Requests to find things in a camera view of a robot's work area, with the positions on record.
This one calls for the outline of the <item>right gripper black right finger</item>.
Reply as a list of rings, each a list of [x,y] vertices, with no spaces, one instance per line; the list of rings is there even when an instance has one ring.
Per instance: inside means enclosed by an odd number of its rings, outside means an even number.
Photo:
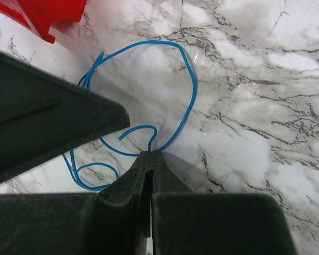
[[[153,254],[180,254],[184,249],[187,219],[185,201],[193,190],[176,174],[161,152],[151,155]]]

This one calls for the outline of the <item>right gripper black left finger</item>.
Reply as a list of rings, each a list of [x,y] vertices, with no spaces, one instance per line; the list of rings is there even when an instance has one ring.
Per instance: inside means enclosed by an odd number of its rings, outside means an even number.
[[[142,152],[129,170],[99,193],[98,240],[103,254],[146,254],[150,237],[151,153]]]

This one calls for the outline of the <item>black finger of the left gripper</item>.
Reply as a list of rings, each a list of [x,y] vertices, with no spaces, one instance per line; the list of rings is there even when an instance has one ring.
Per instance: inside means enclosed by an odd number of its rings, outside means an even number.
[[[122,105],[0,52],[0,183],[129,125]]]

